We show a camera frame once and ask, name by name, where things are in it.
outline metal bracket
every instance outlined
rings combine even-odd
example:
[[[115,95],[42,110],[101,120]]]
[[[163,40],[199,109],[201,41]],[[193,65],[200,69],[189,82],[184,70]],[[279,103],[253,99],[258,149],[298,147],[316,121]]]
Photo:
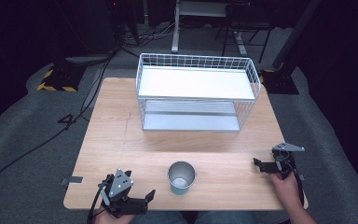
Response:
[[[305,151],[305,148],[298,147],[290,143],[280,143],[279,145],[272,147],[272,149],[280,151]]]
[[[260,168],[260,172],[265,172],[265,173],[270,173],[270,174],[280,172],[280,170],[278,169],[275,162],[262,162],[256,158],[254,158],[254,163],[256,166],[258,166]]]
[[[68,187],[70,183],[81,184],[82,182],[83,182],[83,176],[71,176],[69,177],[69,179],[63,178],[60,184]]]
[[[109,191],[109,198],[113,198],[133,185],[133,181],[121,169],[117,169],[112,188]]]

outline human hand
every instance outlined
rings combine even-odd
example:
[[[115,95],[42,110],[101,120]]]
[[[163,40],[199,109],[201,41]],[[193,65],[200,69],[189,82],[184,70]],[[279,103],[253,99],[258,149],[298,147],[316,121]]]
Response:
[[[284,180],[280,179],[276,174],[268,174],[269,179],[275,187],[275,191],[284,208],[302,207],[299,198],[298,186],[295,174],[291,172]]]
[[[94,224],[129,224],[135,217],[134,215],[125,215],[117,218],[105,211],[103,207],[100,207],[96,214],[98,215],[94,218]]]

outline robotic arm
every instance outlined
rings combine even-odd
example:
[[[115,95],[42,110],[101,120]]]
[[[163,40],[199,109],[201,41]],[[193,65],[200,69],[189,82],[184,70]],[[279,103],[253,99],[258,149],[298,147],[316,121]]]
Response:
[[[297,147],[289,143],[280,143],[279,145],[272,147],[272,154],[275,161],[262,162],[254,158],[254,163],[260,168],[260,172],[281,174],[282,179],[285,179],[289,176],[290,172],[293,172],[297,180],[300,200],[302,204],[304,204],[302,182],[300,175],[297,172],[295,158],[293,156],[293,152],[296,151],[305,151],[305,148]]]
[[[131,171],[123,172],[121,169],[117,169],[116,175],[108,175],[106,179],[98,185],[99,190],[89,210],[88,223],[92,223],[94,218],[93,210],[99,194],[103,197],[101,206],[115,217],[146,214],[148,209],[147,205],[154,199],[156,191],[153,189],[144,199],[129,197],[128,194],[133,185],[130,175]]]

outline chair leg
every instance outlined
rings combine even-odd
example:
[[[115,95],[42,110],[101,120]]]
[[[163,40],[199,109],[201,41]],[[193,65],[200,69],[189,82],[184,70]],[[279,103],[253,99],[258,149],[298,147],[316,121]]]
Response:
[[[223,43],[222,57],[225,56],[227,36],[228,36],[228,27],[226,27],[225,42]]]
[[[258,34],[258,32],[259,32],[259,30],[256,30],[255,33],[252,35],[252,37],[250,37],[250,38],[248,39],[248,41],[249,41],[249,42],[252,41],[253,38],[255,38],[255,36]]]
[[[264,55],[264,50],[266,50],[266,46],[267,46],[267,42],[269,41],[269,34],[271,33],[271,29],[268,30],[267,36],[266,36],[266,41],[264,41],[264,46],[263,49],[261,50],[261,55],[260,55],[260,59],[258,60],[259,63],[261,63],[261,59],[263,58]]]
[[[214,40],[217,39],[217,37],[220,35],[220,32],[222,31],[222,26],[220,26],[219,31],[217,32],[216,36],[214,37]]]

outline black cable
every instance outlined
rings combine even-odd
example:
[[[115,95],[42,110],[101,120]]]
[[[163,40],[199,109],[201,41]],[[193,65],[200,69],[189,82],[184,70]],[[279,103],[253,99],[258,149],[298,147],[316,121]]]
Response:
[[[71,62],[71,58],[66,58],[67,61],[69,61],[71,64],[73,64],[74,66],[76,67],[88,67],[88,66],[93,66],[95,64],[99,64],[99,63],[105,63],[107,60],[109,60],[109,55],[110,54],[106,54],[104,55],[103,58],[101,59],[95,59],[95,60],[87,60],[87,61],[84,61],[84,62]],[[96,57],[100,57],[101,55],[85,55],[85,56],[80,56],[80,57],[92,57],[92,56],[96,56]]]
[[[137,57],[137,58],[140,58],[139,55],[137,55],[137,54],[135,54],[135,53],[133,53],[133,52],[127,50],[127,49],[124,49],[123,47],[120,47],[120,48],[121,48],[122,50],[126,51],[128,54],[130,54],[130,55],[132,55],[132,56],[135,56],[135,57]]]
[[[99,212],[97,214],[94,215],[94,209],[95,209],[95,204],[97,203],[97,200],[100,196],[100,192],[101,190],[103,190],[103,187],[105,187],[107,185],[107,182],[110,180],[110,178],[112,178],[112,176],[108,176],[100,185],[99,185],[99,188],[98,188],[98,191],[97,193],[95,194],[95,197],[94,197],[94,201],[92,202],[92,205],[91,205],[91,208],[89,209],[89,215],[87,216],[87,224],[92,224],[92,220],[100,215],[102,212],[105,211],[106,208],[103,209],[102,212]]]
[[[301,204],[304,206],[304,191],[303,191],[302,182],[298,175],[298,172],[296,169],[293,168],[293,166],[289,162],[286,161],[285,164],[287,164],[290,167],[291,172],[293,172],[293,174],[295,175],[297,187],[298,187],[298,197],[300,198]],[[291,223],[292,223],[292,221],[289,218],[289,219],[285,220],[284,222],[280,222],[279,224],[291,224]]]
[[[100,75],[95,79],[95,81],[92,82],[92,85],[91,85],[91,88],[89,88],[89,92],[87,93],[87,96],[84,98],[83,100],[83,103],[81,104],[81,108],[80,108],[80,114],[81,114],[81,117],[87,121],[87,122],[90,122],[89,119],[86,119],[84,116],[83,116],[83,113],[81,113],[81,111],[83,111],[83,108],[84,108],[84,104],[86,103],[86,100],[87,100],[87,97],[89,96],[92,88],[94,87],[95,83],[97,83],[98,80],[100,80],[98,86],[97,86],[97,89],[95,90],[94,94],[92,95],[92,98],[91,98],[91,102],[94,100],[97,92],[98,92],[98,89],[100,89],[100,85],[101,85],[101,82],[102,82],[102,79],[103,79],[103,73],[104,73],[104,70],[106,69],[106,66],[109,64],[110,61],[106,61],[103,66],[101,67],[100,69]]]
[[[149,31],[149,29],[147,29],[143,34],[139,35],[140,37],[140,43],[142,44],[148,37],[154,35],[156,33],[156,28],[154,28],[154,31],[150,34],[148,34],[147,32]],[[127,41],[130,40],[130,39],[134,39],[134,38],[131,38],[131,35],[124,35],[123,36],[123,39],[124,39],[124,43],[123,45],[125,45],[126,47],[139,47],[138,44],[133,44],[133,43],[128,43]]]
[[[110,55],[109,60],[107,61],[107,63],[104,65],[103,67],[103,73],[106,70],[107,65],[111,62],[112,58],[116,55],[116,52],[114,51],[114,53],[112,53]],[[57,136],[59,136],[61,133],[63,133],[65,130],[67,130],[72,124],[74,124],[82,115],[83,113],[90,107],[92,100],[94,99],[95,95],[97,93],[95,92],[94,95],[92,96],[91,101],[89,101],[89,103],[87,104],[87,106],[80,112],[79,115],[77,115],[77,117],[75,117],[75,119],[73,119],[72,121],[70,121],[66,127],[64,127],[63,129],[61,129],[59,132],[57,132],[56,134],[54,134],[52,137],[50,137],[48,140],[46,140],[45,142],[43,142],[42,144],[38,145],[37,147],[32,148],[31,150],[25,152],[24,154],[22,154],[21,156],[19,156],[17,159],[15,159],[14,161],[10,162],[9,164],[7,164],[6,166],[4,166],[2,169],[0,169],[0,174],[2,172],[4,172],[8,167],[10,167],[11,165],[13,165],[14,163],[16,163],[17,161],[21,160],[22,158],[24,158],[25,156],[31,154],[32,152],[36,151],[37,149],[41,148],[42,146],[44,146],[45,144],[49,143],[50,141],[52,141],[54,138],[56,138]]]
[[[154,29],[154,31],[149,34],[146,35],[145,33],[143,35],[145,35],[144,37],[141,38],[140,44],[132,44],[132,43],[127,43],[127,39],[124,38],[124,43],[122,43],[122,46],[125,46],[127,48],[138,48],[138,47],[144,47],[147,44],[149,44],[150,42],[152,42],[153,40],[160,40],[162,38],[165,38],[167,35],[173,35],[173,33],[170,34],[166,34],[164,35],[163,33],[165,33],[166,31],[170,31],[171,29],[174,28],[174,23],[170,24],[169,26],[165,27],[165,28],[160,28],[159,31],[156,31],[157,28]]]

